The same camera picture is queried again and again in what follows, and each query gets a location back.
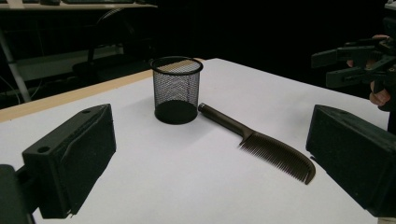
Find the comb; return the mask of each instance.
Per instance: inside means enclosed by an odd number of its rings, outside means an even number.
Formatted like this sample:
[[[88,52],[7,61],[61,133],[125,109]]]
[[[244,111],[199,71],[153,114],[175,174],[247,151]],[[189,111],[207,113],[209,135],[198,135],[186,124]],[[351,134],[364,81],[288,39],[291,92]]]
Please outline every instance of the comb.
[[[209,105],[199,104],[198,111],[221,126],[241,135],[243,139],[239,147],[246,152],[268,161],[306,185],[314,178],[316,172],[314,163],[297,149],[254,131]]]

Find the comb teeth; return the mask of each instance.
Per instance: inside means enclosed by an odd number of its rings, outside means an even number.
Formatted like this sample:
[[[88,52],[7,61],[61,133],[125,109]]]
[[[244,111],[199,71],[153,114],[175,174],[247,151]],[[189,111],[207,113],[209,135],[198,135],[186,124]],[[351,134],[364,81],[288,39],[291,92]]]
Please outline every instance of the comb teeth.
[[[244,151],[270,162],[306,185],[315,176],[315,166],[304,154],[265,134],[253,133],[239,146]]]

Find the mesh pencil cup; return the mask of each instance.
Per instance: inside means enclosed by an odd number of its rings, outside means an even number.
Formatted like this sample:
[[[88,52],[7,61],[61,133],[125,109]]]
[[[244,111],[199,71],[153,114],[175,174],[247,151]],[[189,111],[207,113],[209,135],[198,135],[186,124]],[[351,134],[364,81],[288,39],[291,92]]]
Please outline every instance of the mesh pencil cup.
[[[168,124],[184,124],[198,115],[199,61],[169,56],[150,63],[153,70],[155,117]]]

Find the hand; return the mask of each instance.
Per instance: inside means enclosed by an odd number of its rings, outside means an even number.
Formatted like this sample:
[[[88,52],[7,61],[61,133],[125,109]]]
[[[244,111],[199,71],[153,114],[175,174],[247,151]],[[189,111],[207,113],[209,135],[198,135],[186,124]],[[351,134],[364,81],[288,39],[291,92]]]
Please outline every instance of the hand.
[[[370,93],[369,99],[370,102],[375,105],[384,105],[387,101],[390,100],[390,94],[387,90],[379,91],[378,93],[374,93],[374,82],[370,83],[370,88],[372,92]]]
[[[388,35],[374,35],[373,36],[373,38],[383,38],[383,37],[389,38]],[[374,60],[367,61],[366,67],[370,67],[373,63],[375,63]],[[346,64],[349,67],[353,67],[352,60],[346,61]],[[369,100],[374,105],[381,106],[390,100],[390,94],[388,93],[387,90],[382,90],[382,91],[379,91],[378,93],[374,93],[374,82],[373,81],[370,83],[370,88],[371,88],[372,92],[370,93]]]

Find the black plastic mount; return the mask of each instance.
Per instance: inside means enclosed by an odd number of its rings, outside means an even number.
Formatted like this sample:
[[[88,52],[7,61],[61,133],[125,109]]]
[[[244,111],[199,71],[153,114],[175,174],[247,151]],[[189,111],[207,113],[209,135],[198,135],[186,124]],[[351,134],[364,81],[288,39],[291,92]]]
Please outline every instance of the black plastic mount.
[[[116,151],[110,105],[78,112],[22,152],[15,172],[0,164],[0,223],[35,223],[75,215]]]
[[[396,217],[396,135],[351,113],[315,105],[306,149],[374,217]]]

